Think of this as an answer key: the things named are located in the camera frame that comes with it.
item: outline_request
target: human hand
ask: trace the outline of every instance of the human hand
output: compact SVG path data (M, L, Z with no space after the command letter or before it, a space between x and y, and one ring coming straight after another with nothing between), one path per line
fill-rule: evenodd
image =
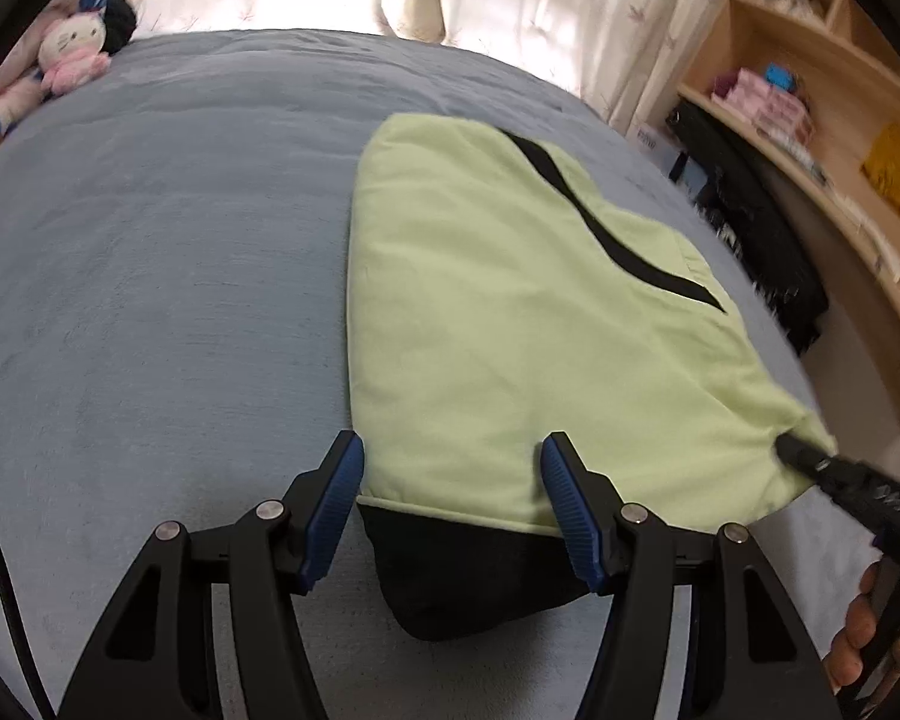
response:
M836 693L840 688L853 685L863 673L864 664L860 659L860 650L865 647L876 634L876 614L869 604L868 593L876 584L877 563L869 567L860 580L860 595L847 607L847 619L844 628L833 637L830 652L823 658L823 667L830 678L830 686ZM890 669L874 690L871 702L878 704L886 697L900 677L900 639L890 650L892 662Z

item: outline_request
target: blue gripper pad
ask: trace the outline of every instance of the blue gripper pad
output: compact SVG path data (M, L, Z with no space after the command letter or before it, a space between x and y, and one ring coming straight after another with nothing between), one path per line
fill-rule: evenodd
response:
M597 592L607 580L607 572L600 563L600 530L553 439L544 440L540 450L540 475L557 516L573 572L586 582L590 592Z
M330 563L337 552L343 526L353 508L362 478L364 443L357 434L353 434L307 526L306 559L303 560L298 575L304 592L312 590L314 584L330 570Z

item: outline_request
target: black fabric edge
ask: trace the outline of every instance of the black fabric edge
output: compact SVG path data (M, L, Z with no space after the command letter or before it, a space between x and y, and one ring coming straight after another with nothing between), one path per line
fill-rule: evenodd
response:
M478 634L589 593L562 538L357 509L386 605L419 640Z

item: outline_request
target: stuffed toy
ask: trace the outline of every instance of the stuffed toy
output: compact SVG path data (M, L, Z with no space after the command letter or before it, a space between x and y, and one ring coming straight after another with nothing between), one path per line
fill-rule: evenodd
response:
M39 108L46 95L36 70L17 79L0 93L0 143L18 122Z
M103 21L94 13L55 19L47 26L37 55L40 69L28 71L0 93L0 143L48 93L65 95L106 73L110 57L101 53L104 36Z
M37 52L44 91L59 97L106 73L110 57L102 51L105 37L103 20L93 13L50 25Z
M47 29L57 20L66 19L74 13L100 13L106 10L106 0L51 0L43 11L26 29L16 45L0 65L0 93L27 76L36 64L36 55Z

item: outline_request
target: blue blanket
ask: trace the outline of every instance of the blue blanket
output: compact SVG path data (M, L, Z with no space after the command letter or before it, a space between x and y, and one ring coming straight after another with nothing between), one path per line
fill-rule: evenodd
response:
M232 521L281 495L348 425L350 196L365 143L395 111L481 119L576 156L611 202L693 241L770 373L812 403L730 252L664 176L556 87L462 50L339 32L131 44L107 76L42 106L0 148L0 535L53 700L157 523ZM819 505L794 504L811 512L794 522L813 521L813 549L828 533L843 538ZM785 574L792 529L776 529ZM805 575L826 568L802 554ZM856 570L848 560L831 573ZM799 598L820 594L788 581ZM813 618L821 643L840 603L828 592L831 611ZM565 718L607 604L581 599L471 640L410 640L352 517L298 613L331 717L376 706L413 720ZM218 649L233 704L226 635ZM0 669L23 695L1 615Z

